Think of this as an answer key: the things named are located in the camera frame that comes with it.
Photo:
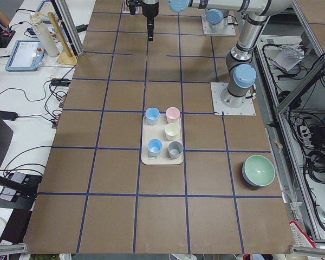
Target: green bowl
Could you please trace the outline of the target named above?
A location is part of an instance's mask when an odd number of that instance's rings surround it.
[[[270,185],[275,179],[275,168],[269,159],[262,155],[252,155],[243,164],[243,178],[255,187]]]

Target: white tray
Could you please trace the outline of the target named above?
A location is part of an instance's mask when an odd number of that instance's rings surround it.
[[[168,145],[173,142],[166,139],[165,126],[167,125],[166,114],[159,116],[158,123],[151,126],[144,116],[142,121],[142,151],[141,160],[146,165],[177,165],[183,162],[183,153],[180,157],[172,159],[168,154]],[[174,141],[182,142],[182,128],[180,118],[176,123],[179,126],[179,134]],[[147,144],[151,139],[159,139],[162,142],[162,150],[159,157],[149,157]]]

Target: blue cup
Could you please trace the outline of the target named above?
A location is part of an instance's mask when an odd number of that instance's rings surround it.
[[[159,115],[160,115],[160,112],[157,108],[151,107],[151,108],[147,109],[146,110],[147,123],[152,126],[156,125],[159,120]]]
[[[163,143],[159,139],[152,139],[148,142],[147,147],[150,157],[158,157],[163,148]]]

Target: pink cup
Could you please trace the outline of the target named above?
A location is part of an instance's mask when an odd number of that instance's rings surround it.
[[[179,119],[180,111],[176,107],[169,107],[166,110],[166,119],[168,123],[177,123]]]

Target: white desk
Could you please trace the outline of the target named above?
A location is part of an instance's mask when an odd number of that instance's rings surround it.
[[[21,8],[34,10],[40,4],[40,0],[25,0]],[[88,24],[92,13],[95,0],[67,0],[71,15],[75,25]],[[30,21],[30,13],[28,11],[18,11],[12,19],[11,24],[21,21]],[[24,36],[26,28],[30,27],[28,23],[19,24],[13,27],[16,31],[12,41],[5,49],[0,49],[0,56],[9,55],[17,40],[30,39]],[[80,33],[83,41],[85,32]],[[71,66],[61,66],[56,64],[57,58],[45,57],[43,66],[37,71],[32,72],[7,72],[5,70],[6,59],[0,60],[0,92],[7,88],[24,89],[27,96],[31,100],[44,97],[43,84],[52,77],[62,77]],[[71,79],[73,70],[66,76]],[[50,95],[48,85],[46,85],[47,97],[39,102],[28,102],[24,97],[24,93],[17,90],[8,90],[0,95],[0,110],[17,112],[18,115],[45,115],[44,104]],[[48,102],[50,111],[58,108],[59,102],[52,97]],[[51,128],[51,123],[43,118],[26,118],[16,119],[16,121],[5,121],[7,125],[14,131],[14,136],[7,152],[1,168],[5,168],[7,163],[16,155],[27,149],[51,145],[54,139],[55,130]],[[50,148],[39,148],[18,157],[9,168],[16,167],[26,163],[38,163],[46,165]],[[27,168],[39,170],[43,172],[43,168],[39,166],[29,166]],[[24,173],[33,174],[31,171],[22,171]],[[0,217],[6,221],[11,215],[11,209],[0,209]]]

